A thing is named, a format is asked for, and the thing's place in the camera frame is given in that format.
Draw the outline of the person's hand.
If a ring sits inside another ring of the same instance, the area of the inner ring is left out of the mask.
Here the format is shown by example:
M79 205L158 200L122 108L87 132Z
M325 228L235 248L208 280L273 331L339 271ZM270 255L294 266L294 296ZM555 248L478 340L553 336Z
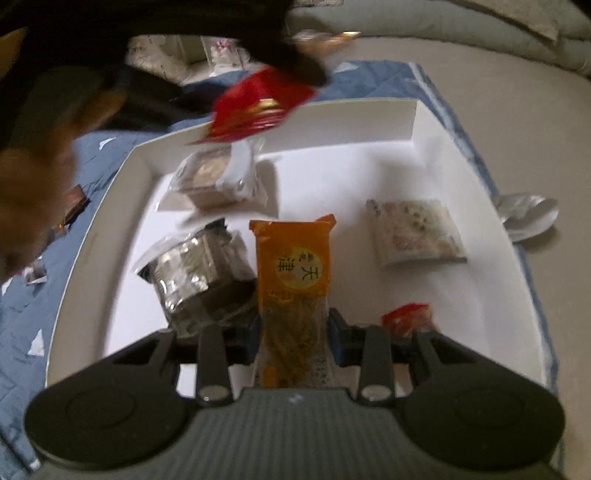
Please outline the person's hand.
M212 88L186 91L130 66L142 35L235 39L304 84L325 68L287 38L289 1L5 1L1 5L1 276L43 250L76 169L74 143L100 128L164 130L209 111Z

